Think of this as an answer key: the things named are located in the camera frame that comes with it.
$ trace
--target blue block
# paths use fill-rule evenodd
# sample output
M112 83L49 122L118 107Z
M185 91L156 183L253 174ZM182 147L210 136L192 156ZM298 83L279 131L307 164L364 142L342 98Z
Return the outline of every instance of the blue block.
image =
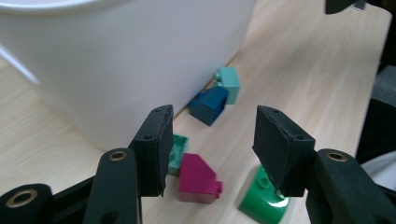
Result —
M220 86L229 92L226 105L234 105L238 96L241 83L234 67L222 67L215 74L216 86Z
M189 103L190 114L210 126L224 110L227 97L228 91L217 86L200 92Z
M187 151L189 137L174 133L174 145L169 157L168 174L178 175L180 173L181 159Z

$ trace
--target white container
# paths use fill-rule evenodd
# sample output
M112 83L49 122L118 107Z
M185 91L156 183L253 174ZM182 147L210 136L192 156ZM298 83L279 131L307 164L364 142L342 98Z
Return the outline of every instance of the white container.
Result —
M0 54L104 149L175 112L241 47L255 0L0 0Z

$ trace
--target toy block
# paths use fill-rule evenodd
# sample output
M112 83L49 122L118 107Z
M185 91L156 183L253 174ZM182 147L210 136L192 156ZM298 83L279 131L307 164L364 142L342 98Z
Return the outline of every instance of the toy block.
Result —
M174 145L169 158L168 174L178 175L180 172L181 159L183 153L187 151L189 138L180 134L174 134Z
M222 182L198 154L184 153L178 191L182 202L213 203L222 192Z
M227 96L228 91L222 87L200 92L189 103L190 114L210 126L224 110Z
M215 74L216 86L226 89L229 94L226 105L234 105L238 96L241 83L234 67L222 67Z
M259 223L279 223L289 198L277 195L265 170L259 167L238 209Z

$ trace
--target pink lego brick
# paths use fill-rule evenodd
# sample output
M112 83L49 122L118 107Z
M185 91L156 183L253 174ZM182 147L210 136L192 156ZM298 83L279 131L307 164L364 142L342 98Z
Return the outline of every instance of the pink lego brick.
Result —
M213 203L222 192L222 182L198 154L184 153L179 177L182 202Z

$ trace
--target green block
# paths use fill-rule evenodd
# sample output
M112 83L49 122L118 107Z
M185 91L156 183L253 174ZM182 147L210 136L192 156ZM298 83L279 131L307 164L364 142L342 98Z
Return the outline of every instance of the green block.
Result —
M181 159L183 153L187 151L187 144L189 138L180 134L174 134L174 145L172 147L171 155L169 157L168 174L178 175L180 172Z
M275 188L262 166L256 173L238 209L259 223L279 223L289 198L275 194Z
M226 105L234 105L238 96L241 83L234 67L221 67L215 74L216 85L228 91Z

